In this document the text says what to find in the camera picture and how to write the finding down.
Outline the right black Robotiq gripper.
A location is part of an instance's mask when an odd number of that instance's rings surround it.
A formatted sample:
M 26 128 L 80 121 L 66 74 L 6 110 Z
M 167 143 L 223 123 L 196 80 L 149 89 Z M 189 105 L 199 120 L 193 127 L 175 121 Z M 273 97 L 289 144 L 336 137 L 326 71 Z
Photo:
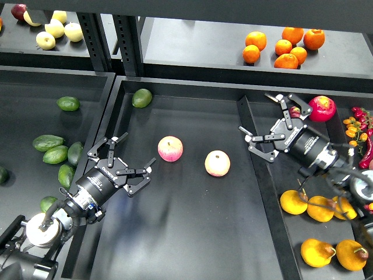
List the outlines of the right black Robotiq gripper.
M 244 140 L 248 144 L 248 151 L 267 162 L 274 162 L 279 152 L 284 152 L 300 165 L 307 168 L 314 166 L 322 170 L 333 167 L 339 160 L 337 151 L 331 148 L 330 140 L 317 130 L 303 123 L 311 115 L 313 108 L 295 94 L 272 96 L 264 94 L 275 103 L 279 103 L 284 118 L 277 120 L 270 129 L 271 134 L 254 136 L 243 126 L 238 129 L 245 134 Z M 300 109 L 300 118 L 292 118 L 290 107 L 296 105 Z M 274 143 L 275 149 L 263 152 L 256 147 L 257 144 Z

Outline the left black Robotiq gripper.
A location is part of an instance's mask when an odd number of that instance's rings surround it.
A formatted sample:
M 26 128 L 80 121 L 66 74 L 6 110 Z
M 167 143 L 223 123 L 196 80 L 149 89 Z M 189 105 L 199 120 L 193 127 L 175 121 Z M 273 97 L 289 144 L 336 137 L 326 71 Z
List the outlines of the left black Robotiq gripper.
M 114 158 L 115 147 L 128 138 L 125 132 L 121 136 L 104 136 L 88 150 L 89 160 L 97 164 L 76 181 L 79 192 L 85 190 L 96 205 L 104 204 L 119 188 L 123 188 L 128 197 L 133 197 L 149 185 L 152 165 L 156 158 L 152 158 L 140 169 L 129 168 L 120 158 Z M 101 150 L 106 152 L 105 158 L 100 158 Z

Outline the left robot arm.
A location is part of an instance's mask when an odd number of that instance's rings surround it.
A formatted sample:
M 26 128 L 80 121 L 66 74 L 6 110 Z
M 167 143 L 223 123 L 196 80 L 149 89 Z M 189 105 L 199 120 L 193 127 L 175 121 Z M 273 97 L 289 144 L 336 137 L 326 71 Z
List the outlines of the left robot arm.
M 66 191 L 65 200 L 56 200 L 45 213 L 29 220 L 19 215 L 8 226 L 1 234 L 1 279 L 54 279 L 58 254 L 78 229 L 101 221 L 104 204 L 119 189 L 133 197 L 150 183 L 155 158 L 133 169 L 114 155 L 127 137 L 101 138 L 87 153 L 94 166 L 77 180 L 75 194 Z

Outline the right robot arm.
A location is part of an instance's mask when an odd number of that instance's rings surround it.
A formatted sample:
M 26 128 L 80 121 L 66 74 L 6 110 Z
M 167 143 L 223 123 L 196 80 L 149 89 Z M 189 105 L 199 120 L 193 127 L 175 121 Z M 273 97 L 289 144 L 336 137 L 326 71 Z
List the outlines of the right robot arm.
M 272 96 L 271 100 L 281 107 L 283 116 L 262 136 L 247 130 L 253 123 L 248 99 L 242 97 L 238 101 L 242 121 L 239 130 L 245 134 L 248 151 L 268 163 L 284 153 L 301 166 L 299 173 L 303 178 L 325 176 L 330 187 L 346 192 L 344 197 L 358 213 L 361 233 L 372 243 L 372 214 L 365 208 L 372 202 L 372 178 L 354 167 L 354 147 L 344 144 L 348 157 L 342 157 L 335 143 L 304 122 L 306 118 L 317 120 L 317 105 L 306 103 L 294 93 Z

